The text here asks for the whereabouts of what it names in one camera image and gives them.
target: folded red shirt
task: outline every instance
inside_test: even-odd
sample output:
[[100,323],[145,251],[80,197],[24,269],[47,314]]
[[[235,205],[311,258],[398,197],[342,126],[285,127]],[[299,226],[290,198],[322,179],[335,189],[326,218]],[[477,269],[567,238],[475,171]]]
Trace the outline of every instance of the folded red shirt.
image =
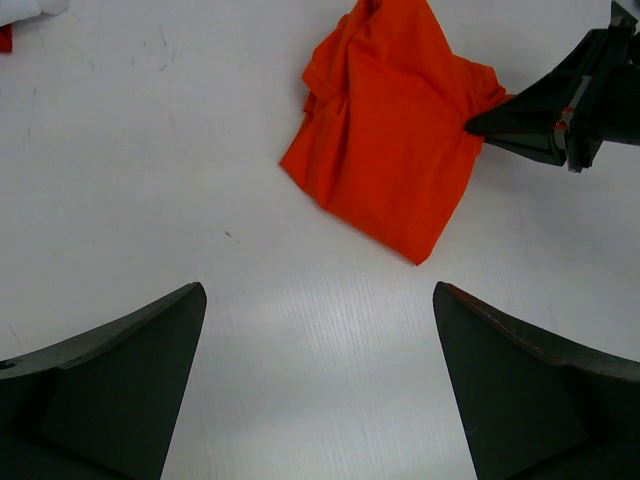
[[13,32],[11,25],[0,27],[0,53],[11,53],[13,50]]
[[425,0],[359,0],[302,78],[306,117],[282,167],[322,208],[422,263],[482,149],[464,124],[507,99],[494,70],[451,52]]

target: robotic end effector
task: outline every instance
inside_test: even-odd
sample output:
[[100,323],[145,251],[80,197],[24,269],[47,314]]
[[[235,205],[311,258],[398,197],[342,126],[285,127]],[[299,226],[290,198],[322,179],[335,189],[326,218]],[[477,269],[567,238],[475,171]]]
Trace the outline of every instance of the robotic end effector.
[[608,28],[591,30],[551,73],[469,120],[467,132],[575,172],[592,165],[603,141],[640,146],[640,7],[631,3],[612,2]]

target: folded cloth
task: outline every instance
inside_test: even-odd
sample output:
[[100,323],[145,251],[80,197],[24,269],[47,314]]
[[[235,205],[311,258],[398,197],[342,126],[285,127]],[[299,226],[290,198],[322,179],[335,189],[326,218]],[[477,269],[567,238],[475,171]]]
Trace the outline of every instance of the folded cloth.
[[422,263],[482,149],[464,124],[507,99],[494,70],[451,52],[425,0],[358,0],[302,78],[306,117],[281,166],[322,208]]
[[0,0],[0,26],[37,17],[58,15],[69,8],[69,0]]
[[0,53],[11,53],[13,50],[13,32],[11,25],[0,27]]

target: white tabletop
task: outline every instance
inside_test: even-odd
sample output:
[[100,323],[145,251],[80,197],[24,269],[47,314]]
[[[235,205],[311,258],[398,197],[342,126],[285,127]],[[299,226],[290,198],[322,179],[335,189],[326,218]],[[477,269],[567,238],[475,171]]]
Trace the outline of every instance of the white tabletop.
[[[640,150],[580,175],[487,147],[415,268],[278,168],[299,75],[352,0],[72,2],[0,58],[0,357],[191,281],[209,306],[165,479],[474,478],[437,338],[445,280],[640,360]],[[434,0],[518,91],[604,0]]]

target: white cloth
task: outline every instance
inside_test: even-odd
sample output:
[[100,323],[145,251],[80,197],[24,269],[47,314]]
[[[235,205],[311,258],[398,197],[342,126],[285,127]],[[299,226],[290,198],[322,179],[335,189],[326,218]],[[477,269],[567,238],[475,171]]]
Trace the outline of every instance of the white cloth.
[[0,27],[42,13],[58,15],[69,8],[69,0],[0,0]]

